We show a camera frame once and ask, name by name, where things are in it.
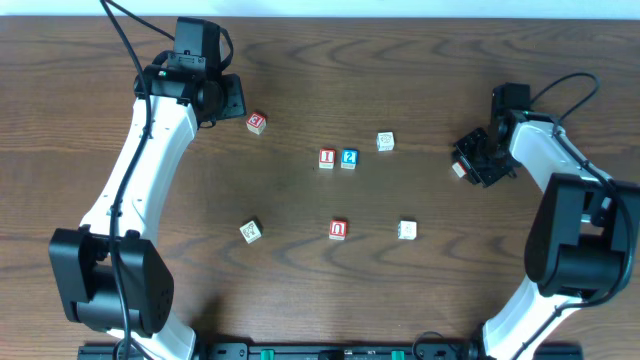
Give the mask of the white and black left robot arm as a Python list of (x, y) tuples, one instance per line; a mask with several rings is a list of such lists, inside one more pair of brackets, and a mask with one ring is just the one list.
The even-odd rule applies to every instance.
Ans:
[(246, 113), (236, 74), (150, 65), (109, 179), (76, 229), (55, 230), (49, 257), (67, 319), (121, 341), (117, 356), (191, 359), (196, 332), (172, 311), (174, 279), (158, 226), (182, 155), (204, 121)]

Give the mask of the red letter I block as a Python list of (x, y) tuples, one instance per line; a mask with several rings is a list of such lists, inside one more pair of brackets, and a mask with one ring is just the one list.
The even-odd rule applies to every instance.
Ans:
[(333, 169), (336, 160), (336, 150), (329, 148), (322, 148), (319, 151), (319, 168), (320, 169)]

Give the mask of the red letter A block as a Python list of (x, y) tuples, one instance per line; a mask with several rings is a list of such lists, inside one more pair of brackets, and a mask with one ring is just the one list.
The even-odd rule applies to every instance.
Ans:
[(455, 174), (459, 177), (459, 178), (463, 178), (467, 175), (467, 171), (464, 168), (464, 166), (460, 163), (460, 162), (455, 162), (452, 164), (452, 169), (454, 170)]

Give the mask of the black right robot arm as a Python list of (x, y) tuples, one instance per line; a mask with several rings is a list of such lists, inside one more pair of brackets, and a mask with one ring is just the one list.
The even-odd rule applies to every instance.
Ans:
[(488, 187), (515, 166), (543, 193), (525, 251), (525, 277), (479, 326), (461, 359), (531, 359), (573, 313), (603, 305), (629, 283), (639, 235), (639, 187), (595, 167), (558, 118), (509, 110), (454, 145), (454, 172)]

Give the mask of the blue number 2 block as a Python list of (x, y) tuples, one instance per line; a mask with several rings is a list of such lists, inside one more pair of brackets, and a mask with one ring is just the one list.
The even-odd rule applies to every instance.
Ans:
[(356, 149), (344, 149), (341, 154), (341, 168), (353, 170), (358, 164), (359, 152)]

